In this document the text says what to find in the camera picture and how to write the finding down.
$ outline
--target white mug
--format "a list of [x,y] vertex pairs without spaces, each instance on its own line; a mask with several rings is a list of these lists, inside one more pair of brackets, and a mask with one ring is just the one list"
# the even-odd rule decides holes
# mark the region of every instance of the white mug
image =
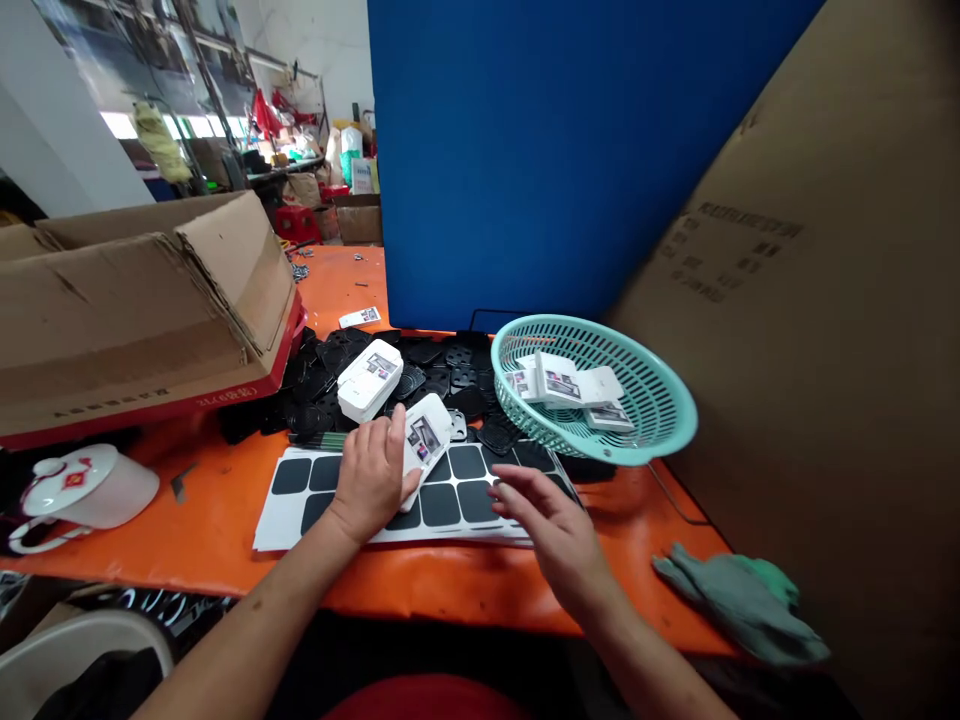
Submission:
[[[34,519],[10,534],[10,549],[21,554],[45,552],[92,530],[107,530],[136,517],[160,487],[160,478],[117,451],[91,445],[62,458],[41,460],[21,498],[24,515]],[[67,520],[81,527],[55,540],[27,547],[23,536],[43,522]]]

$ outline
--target open cardboard box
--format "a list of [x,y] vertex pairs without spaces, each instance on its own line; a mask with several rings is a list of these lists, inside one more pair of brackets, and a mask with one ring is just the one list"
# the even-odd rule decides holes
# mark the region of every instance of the open cardboard box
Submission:
[[0,229],[0,445],[272,394],[299,315],[252,192]]

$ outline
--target orange tablecloth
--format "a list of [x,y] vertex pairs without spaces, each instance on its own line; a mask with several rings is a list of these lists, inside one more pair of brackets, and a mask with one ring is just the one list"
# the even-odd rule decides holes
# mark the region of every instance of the orange tablecloth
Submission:
[[[355,260],[355,252],[363,259]],[[376,305],[387,317],[382,248],[315,248],[314,257],[297,261],[310,266],[300,290],[309,323],[321,338],[348,312]],[[365,329],[388,327],[384,321]],[[286,446],[281,433],[255,435],[231,447],[220,438],[212,414],[152,426],[130,452],[161,478],[160,493],[142,514],[47,553],[0,558],[0,568],[244,595],[277,559],[251,548],[274,465]],[[199,464],[184,480],[186,500],[177,504],[170,480],[194,462]],[[657,469],[687,516],[702,519],[669,470],[659,462]],[[614,573],[647,621],[681,651],[733,655],[730,644],[663,585],[650,565],[651,555],[665,554],[678,541],[700,558],[729,552],[716,530],[685,522],[645,468],[622,468],[612,482],[578,489]],[[350,615],[579,632],[557,605],[533,553],[517,548],[369,548],[339,578],[323,605]]]

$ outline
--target teal plastic basket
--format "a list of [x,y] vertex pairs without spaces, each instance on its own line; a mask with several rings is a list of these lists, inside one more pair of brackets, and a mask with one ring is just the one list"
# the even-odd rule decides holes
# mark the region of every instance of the teal plastic basket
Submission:
[[[594,430],[582,410],[547,410],[520,399],[504,373],[536,350],[569,358],[579,370],[607,365],[623,386],[620,398],[636,432]],[[562,455],[634,467],[684,447],[697,431],[697,406],[660,358],[610,328],[566,315],[528,315],[505,325],[491,349],[497,399],[530,438]]]

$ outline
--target blue panel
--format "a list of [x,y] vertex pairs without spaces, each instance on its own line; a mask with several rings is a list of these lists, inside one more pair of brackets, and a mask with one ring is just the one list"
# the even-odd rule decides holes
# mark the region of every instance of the blue panel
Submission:
[[390,322],[598,318],[821,4],[368,0]]

